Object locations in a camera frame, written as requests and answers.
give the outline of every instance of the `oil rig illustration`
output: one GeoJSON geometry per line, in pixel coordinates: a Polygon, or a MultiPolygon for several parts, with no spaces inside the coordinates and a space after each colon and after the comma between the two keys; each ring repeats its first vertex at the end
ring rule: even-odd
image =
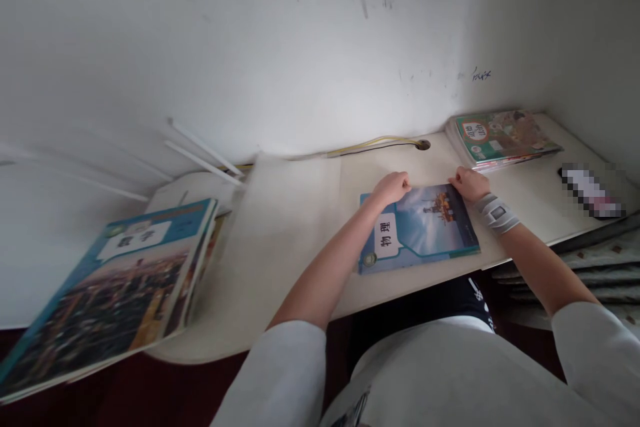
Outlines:
{"type": "Polygon", "coordinates": [[[425,201],[433,202],[431,207],[424,207],[422,211],[425,214],[439,214],[438,218],[447,225],[449,222],[455,221],[451,204],[449,203],[449,197],[446,192],[438,193],[435,199],[428,199],[425,201]]]}

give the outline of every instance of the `patterned fabric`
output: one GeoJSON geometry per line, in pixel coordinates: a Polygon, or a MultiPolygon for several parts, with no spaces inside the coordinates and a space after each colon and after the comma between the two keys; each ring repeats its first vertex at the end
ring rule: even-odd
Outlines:
{"type": "MultiPolygon", "coordinates": [[[[616,315],[632,324],[640,322],[640,214],[610,224],[552,249],[559,254],[593,295],[616,315]]],[[[515,264],[495,268],[491,276],[509,288],[509,297],[538,303],[515,264]]]]}

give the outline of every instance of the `fist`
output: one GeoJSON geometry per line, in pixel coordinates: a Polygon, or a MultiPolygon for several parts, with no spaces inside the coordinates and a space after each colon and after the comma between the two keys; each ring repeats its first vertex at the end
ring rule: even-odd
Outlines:
{"type": "Polygon", "coordinates": [[[411,190],[407,172],[393,172],[384,177],[371,192],[371,198],[383,207],[397,202],[411,190]]]}
{"type": "Polygon", "coordinates": [[[466,167],[458,167],[458,170],[455,172],[455,177],[450,178],[449,182],[460,192],[460,195],[473,203],[488,193],[491,193],[489,179],[482,175],[482,173],[466,167]]]}

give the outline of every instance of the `dark red floor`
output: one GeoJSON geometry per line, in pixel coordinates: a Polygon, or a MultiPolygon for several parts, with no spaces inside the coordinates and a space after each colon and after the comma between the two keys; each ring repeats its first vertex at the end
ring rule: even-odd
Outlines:
{"type": "MultiPolygon", "coordinates": [[[[497,333],[564,380],[553,334],[500,322],[505,304],[487,276],[480,285],[497,333]]],[[[348,382],[346,351],[351,318],[332,322],[327,332],[325,405],[348,382]]],[[[0,331],[0,356],[22,331],[0,331]]],[[[136,354],[73,384],[50,388],[0,407],[0,426],[206,427],[240,369],[246,353],[200,366],[176,366],[136,354]]]]}

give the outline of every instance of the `wrist brace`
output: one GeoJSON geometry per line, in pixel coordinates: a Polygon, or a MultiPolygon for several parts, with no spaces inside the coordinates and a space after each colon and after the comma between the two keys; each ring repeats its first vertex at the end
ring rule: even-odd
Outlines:
{"type": "Polygon", "coordinates": [[[475,208],[489,227],[502,235],[520,223],[511,209],[492,193],[488,193],[475,203],[475,208]]]}

